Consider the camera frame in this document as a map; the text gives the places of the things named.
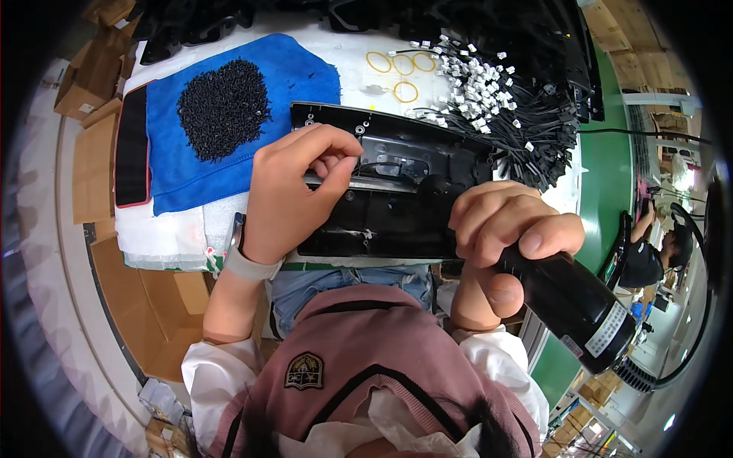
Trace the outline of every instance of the yellow rubber band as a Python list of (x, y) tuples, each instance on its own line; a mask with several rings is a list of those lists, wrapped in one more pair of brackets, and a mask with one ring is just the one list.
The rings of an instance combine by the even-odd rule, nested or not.
[[(387, 61), (387, 64), (389, 64), (389, 68), (387, 70), (379, 70), (378, 68), (376, 68), (374, 66), (374, 64), (369, 60), (369, 55), (370, 54), (377, 54), (379, 56), (382, 56), (384, 58), (384, 60)], [(389, 58), (387, 56), (385, 56), (384, 54), (382, 54), (382, 53), (378, 53), (377, 51), (370, 51), (370, 52), (366, 53), (366, 63), (369, 64), (369, 66), (371, 68), (375, 69), (379, 73), (389, 73), (389, 70), (392, 70), (392, 62), (390, 62)]]
[[(423, 56), (427, 56), (427, 58), (430, 59), (430, 61), (432, 62), (432, 68), (431, 69), (425, 70), (424, 68), (422, 68), (419, 65), (417, 65), (417, 62), (415, 62), (415, 58), (417, 56), (419, 56), (420, 54), (422, 54)], [(415, 55), (412, 56), (412, 59), (410, 59), (410, 60), (413, 62), (413, 65), (415, 66), (415, 68), (418, 69), (418, 70), (420, 70), (420, 71), (422, 71), (422, 72), (432, 72), (433, 70), (435, 70), (435, 59), (431, 59), (430, 58), (430, 55), (428, 53), (425, 53), (423, 51), (420, 51), (418, 53), (415, 53)]]
[[(396, 63), (396, 62), (394, 61), (394, 60), (395, 60), (396, 58), (398, 58), (398, 57), (404, 57), (405, 59), (407, 59), (408, 61), (410, 61), (410, 63), (411, 63), (412, 65), (413, 65), (413, 68), (412, 68), (412, 70), (410, 70), (410, 72), (409, 72), (409, 73), (402, 73), (402, 72), (400, 72), (400, 71), (399, 71), (399, 68), (397, 68), (397, 63)], [(396, 55), (395, 57), (393, 57), (393, 58), (392, 58), (392, 64), (394, 65), (394, 69), (395, 69), (395, 70), (397, 70), (397, 72), (398, 72), (398, 73), (399, 73), (400, 75), (402, 75), (402, 76), (409, 76), (409, 75), (412, 75), (412, 74), (413, 74), (413, 72), (415, 71), (415, 61), (413, 61), (412, 59), (410, 59), (410, 57), (409, 57), (409, 56), (406, 56), (406, 55), (404, 55), (404, 54), (397, 54), (397, 55)]]
[[(412, 86), (413, 89), (415, 89), (415, 98), (413, 98), (412, 100), (402, 100), (401, 98), (399, 98), (399, 96), (397, 96), (397, 87), (400, 84), (409, 84), (410, 86)], [(415, 86), (411, 82), (409, 82), (409, 81), (400, 81), (399, 83), (395, 84), (394, 87), (392, 88), (392, 94), (394, 94), (394, 98), (398, 99), (400, 102), (402, 102), (402, 103), (410, 103), (410, 102), (414, 102), (415, 100), (417, 100), (417, 97), (418, 97), (419, 92), (417, 90), (417, 86)]]

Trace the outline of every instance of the red-edged black pad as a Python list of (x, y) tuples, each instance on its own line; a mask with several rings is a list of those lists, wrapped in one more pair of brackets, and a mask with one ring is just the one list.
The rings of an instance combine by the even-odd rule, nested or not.
[(114, 157), (114, 204), (118, 207), (150, 200), (146, 102), (147, 85), (130, 91), (122, 101)]

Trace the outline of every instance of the white sleeve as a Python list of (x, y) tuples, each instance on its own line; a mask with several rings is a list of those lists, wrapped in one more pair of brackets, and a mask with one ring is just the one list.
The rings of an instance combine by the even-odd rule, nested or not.
[(507, 332), (504, 325), (487, 333), (456, 330), (453, 339), (466, 358), (491, 380), (506, 386), (520, 400), (539, 428), (544, 440), (550, 406), (537, 382), (527, 373), (529, 362), (522, 339)]
[(191, 413), (200, 447), (211, 446), (224, 408), (246, 386), (254, 385), (264, 365), (254, 339), (222, 345), (201, 341), (188, 348), (181, 372), (191, 395)]

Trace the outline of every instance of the label sticker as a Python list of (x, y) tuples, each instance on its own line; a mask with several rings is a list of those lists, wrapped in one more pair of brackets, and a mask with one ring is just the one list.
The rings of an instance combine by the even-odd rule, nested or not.
[(603, 323), (601, 323), (600, 328), (598, 328), (595, 334), (593, 334), (593, 337), (586, 342), (586, 350), (593, 355), (593, 358), (597, 358), (598, 355), (603, 353), (603, 350), (606, 349), (608, 344), (611, 343), (616, 336), (616, 333), (619, 332), (627, 314), (628, 311), (624, 306), (618, 302), (614, 303), (614, 306), (611, 308), (608, 316), (603, 320)]
[(562, 336), (562, 339), (560, 339), (560, 342), (562, 342), (565, 345), (565, 347), (567, 347), (567, 349), (570, 350), (570, 352), (573, 355), (575, 355), (576, 358), (583, 356), (583, 350), (581, 350), (578, 344), (576, 344), (575, 341), (572, 340), (572, 338), (568, 336), (567, 334)]

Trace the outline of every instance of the pile of black screws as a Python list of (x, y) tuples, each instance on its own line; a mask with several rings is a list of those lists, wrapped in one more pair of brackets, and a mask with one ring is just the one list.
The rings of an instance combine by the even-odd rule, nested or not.
[(272, 117), (262, 79), (255, 64), (237, 59), (186, 84), (176, 112), (201, 162), (215, 163), (263, 133)]

